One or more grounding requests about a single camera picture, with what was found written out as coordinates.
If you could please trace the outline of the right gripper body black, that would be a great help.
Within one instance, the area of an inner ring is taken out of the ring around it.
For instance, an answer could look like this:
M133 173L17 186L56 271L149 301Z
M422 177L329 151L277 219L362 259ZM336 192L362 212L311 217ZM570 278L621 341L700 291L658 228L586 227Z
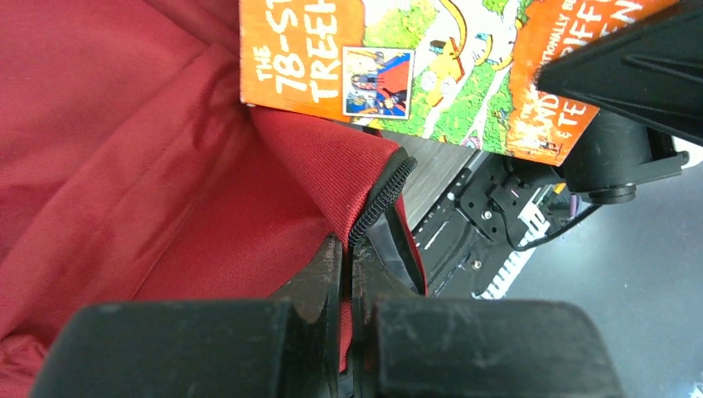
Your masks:
M690 161L671 136L599 111L560 166L571 192L595 205L631 201L637 186L675 177Z

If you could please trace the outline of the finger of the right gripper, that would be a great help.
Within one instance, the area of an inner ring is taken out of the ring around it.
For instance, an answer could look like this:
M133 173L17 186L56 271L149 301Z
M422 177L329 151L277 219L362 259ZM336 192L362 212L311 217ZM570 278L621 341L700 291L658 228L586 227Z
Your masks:
M680 1L541 68L538 90L702 144L702 3Z

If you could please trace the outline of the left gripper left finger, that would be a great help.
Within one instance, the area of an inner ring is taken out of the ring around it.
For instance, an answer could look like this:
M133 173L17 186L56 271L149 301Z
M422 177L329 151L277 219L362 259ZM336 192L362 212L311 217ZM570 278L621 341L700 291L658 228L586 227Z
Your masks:
M65 326L33 397L335 397L342 243L262 299L107 303Z

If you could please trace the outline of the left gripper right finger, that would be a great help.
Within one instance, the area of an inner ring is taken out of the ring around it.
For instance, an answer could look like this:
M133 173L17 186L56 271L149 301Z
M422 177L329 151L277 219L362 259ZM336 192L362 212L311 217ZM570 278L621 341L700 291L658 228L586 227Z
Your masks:
M599 330L572 303L418 295L362 241L351 263L357 397L620 397Z

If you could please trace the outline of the orange treehouse book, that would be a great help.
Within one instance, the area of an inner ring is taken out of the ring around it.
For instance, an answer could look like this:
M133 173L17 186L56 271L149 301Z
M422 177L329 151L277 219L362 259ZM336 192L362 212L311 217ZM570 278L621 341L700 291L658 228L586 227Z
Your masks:
M559 166L597 114L540 69L664 1L242 1L244 104Z

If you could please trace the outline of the red backpack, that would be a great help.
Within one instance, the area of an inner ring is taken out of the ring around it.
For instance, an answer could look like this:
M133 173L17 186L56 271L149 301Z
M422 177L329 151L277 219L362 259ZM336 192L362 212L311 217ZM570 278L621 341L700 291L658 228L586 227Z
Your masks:
M1 4L1 394L97 303L257 299L329 235L426 291L373 130L239 99L235 1Z

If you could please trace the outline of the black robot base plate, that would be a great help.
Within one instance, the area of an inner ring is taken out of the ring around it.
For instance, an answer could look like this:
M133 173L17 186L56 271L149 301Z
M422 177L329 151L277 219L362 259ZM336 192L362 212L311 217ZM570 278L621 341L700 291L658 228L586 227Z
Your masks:
M557 167L473 153L422 158L404 190L430 297L502 299L553 235L548 204L566 192Z

